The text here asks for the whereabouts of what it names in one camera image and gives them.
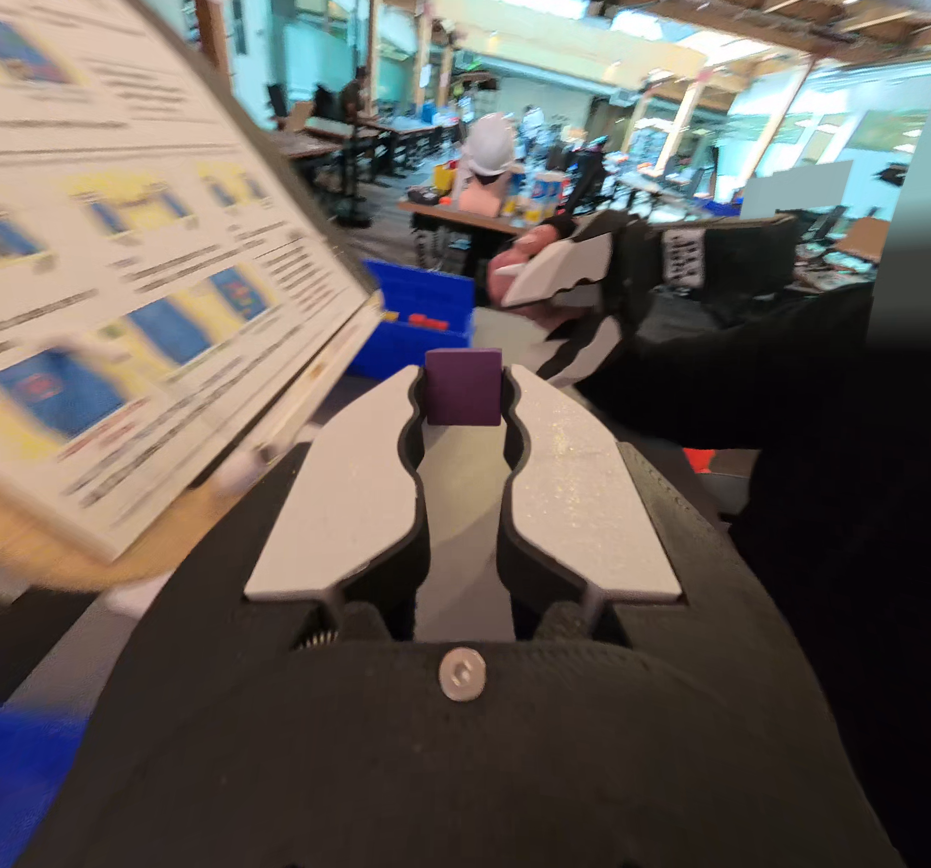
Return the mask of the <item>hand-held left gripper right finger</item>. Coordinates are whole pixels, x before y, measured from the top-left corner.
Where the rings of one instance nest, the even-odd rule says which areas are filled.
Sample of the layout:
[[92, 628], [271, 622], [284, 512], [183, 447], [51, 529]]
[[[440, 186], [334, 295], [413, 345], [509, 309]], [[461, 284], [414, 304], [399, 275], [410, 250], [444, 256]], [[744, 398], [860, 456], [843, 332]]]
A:
[[522, 365], [503, 375], [500, 580], [542, 617], [579, 606], [595, 625], [614, 604], [672, 606], [683, 590], [621, 444], [575, 398]]

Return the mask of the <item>wooden table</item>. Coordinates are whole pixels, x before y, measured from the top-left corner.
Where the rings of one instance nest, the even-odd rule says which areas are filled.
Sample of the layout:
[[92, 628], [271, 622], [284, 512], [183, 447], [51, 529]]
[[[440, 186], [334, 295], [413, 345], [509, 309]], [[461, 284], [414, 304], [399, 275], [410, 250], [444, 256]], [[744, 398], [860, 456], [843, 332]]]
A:
[[397, 203], [399, 211], [411, 216], [413, 228], [428, 229], [433, 223], [444, 226], [450, 230], [482, 230], [504, 234], [508, 237], [518, 237], [526, 234], [529, 227], [523, 220], [510, 218], [489, 218], [483, 215], [463, 212], [450, 205], [423, 205], [400, 200]]

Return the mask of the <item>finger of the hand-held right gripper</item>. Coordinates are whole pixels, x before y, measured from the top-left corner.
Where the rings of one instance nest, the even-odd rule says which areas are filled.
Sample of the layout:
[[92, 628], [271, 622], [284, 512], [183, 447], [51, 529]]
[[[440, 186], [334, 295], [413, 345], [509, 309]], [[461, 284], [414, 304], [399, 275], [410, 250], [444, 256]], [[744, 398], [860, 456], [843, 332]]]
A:
[[554, 387], [576, 386], [616, 355], [623, 337], [623, 322], [616, 315], [568, 320], [547, 336], [538, 376]]
[[547, 302], [563, 308], [596, 309], [611, 265], [612, 234], [563, 239], [513, 271], [505, 309]]

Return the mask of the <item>purple cube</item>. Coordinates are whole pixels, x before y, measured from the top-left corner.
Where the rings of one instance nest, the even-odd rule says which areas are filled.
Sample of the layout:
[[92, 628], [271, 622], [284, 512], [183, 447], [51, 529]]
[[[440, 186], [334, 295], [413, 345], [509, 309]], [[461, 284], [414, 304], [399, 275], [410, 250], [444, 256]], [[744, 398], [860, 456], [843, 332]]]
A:
[[492, 428], [502, 421], [501, 349], [428, 350], [425, 420], [438, 428]]

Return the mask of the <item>mannequin head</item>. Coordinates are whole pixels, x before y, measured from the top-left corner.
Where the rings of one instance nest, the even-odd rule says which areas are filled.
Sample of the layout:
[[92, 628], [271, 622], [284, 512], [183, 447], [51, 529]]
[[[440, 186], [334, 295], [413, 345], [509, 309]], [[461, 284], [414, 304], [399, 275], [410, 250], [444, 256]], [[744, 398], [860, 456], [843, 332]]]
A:
[[502, 174], [483, 176], [473, 171], [465, 161], [461, 161], [450, 195], [452, 208], [483, 219], [498, 218], [505, 201], [510, 176], [509, 169]]

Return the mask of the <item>person's right forearm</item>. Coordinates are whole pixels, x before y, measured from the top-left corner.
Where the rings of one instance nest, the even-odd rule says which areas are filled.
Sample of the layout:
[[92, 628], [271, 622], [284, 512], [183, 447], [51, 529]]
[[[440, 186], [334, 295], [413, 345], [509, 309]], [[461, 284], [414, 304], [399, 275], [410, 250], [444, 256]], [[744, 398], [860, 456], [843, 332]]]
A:
[[634, 432], [687, 448], [762, 451], [843, 401], [862, 362], [873, 300], [854, 284], [736, 327], [623, 343], [577, 392]]

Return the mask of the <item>printed instruction sheet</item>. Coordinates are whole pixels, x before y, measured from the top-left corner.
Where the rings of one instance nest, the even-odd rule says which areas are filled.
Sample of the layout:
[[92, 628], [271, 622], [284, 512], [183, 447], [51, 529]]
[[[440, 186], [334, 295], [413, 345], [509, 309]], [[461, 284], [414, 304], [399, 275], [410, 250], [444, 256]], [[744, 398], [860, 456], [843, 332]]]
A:
[[2, 541], [119, 559], [376, 289], [128, 0], [1, 0]]

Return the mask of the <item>person's right hand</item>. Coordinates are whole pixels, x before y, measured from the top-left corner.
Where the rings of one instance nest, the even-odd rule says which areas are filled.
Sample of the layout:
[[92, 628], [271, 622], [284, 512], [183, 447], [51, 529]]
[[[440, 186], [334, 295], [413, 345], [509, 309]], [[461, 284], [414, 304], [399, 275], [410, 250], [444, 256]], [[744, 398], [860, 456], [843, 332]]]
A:
[[[488, 304], [495, 309], [505, 310], [504, 298], [517, 275], [513, 271], [502, 273], [502, 269], [529, 263], [561, 237], [561, 231], [552, 224], [541, 224], [524, 233], [510, 247], [489, 261], [485, 284]], [[587, 312], [584, 309], [563, 308], [543, 302], [516, 308], [510, 313], [535, 323], [550, 334], [564, 323], [585, 316]]]

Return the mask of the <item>white hard hat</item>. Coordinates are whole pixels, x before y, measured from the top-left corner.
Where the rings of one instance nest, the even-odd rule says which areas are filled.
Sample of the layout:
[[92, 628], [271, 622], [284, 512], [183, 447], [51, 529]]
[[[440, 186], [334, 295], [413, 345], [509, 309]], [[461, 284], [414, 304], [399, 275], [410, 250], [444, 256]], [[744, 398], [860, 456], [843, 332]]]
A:
[[462, 149], [462, 161], [474, 176], [500, 176], [515, 160], [515, 127], [501, 112], [473, 121]]

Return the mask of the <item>blue plastic bin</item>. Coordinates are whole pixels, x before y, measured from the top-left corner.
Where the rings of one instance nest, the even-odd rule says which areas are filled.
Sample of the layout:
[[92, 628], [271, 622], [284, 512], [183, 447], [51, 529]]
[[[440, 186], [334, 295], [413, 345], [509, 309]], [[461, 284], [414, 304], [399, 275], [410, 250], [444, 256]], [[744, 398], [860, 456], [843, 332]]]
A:
[[87, 719], [1, 708], [1, 865], [12, 866], [72, 768]]
[[[385, 310], [397, 312], [399, 320], [396, 324], [380, 322], [349, 365], [349, 374], [383, 380], [408, 365], [424, 365], [428, 350], [471, 346], [475, 309], [471, 279], [373, 258], [364, 264], [378, 283]], [[411, 314], [445, 320], [449, 330], [412, 327], [406, 321]]]

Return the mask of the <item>orange object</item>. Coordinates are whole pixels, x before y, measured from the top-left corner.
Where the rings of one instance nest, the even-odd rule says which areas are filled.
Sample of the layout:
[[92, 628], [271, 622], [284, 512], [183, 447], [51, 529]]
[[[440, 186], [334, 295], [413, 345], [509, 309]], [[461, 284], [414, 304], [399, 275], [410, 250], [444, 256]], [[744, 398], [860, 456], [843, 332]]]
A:
[[750, 477], [759, 452], [742, 448], [684, 448], [683, 454], [696, 474]]

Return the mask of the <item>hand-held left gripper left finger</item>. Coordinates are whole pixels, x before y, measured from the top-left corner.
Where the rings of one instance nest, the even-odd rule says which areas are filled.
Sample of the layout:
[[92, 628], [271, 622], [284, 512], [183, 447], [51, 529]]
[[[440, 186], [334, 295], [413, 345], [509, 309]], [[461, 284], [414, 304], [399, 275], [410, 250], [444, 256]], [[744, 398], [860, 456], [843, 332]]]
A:
[[251, 603], [368, 603], [413, 629], [426, 578], [425, 370], [408, 365], [318, 430], [244, 587]]

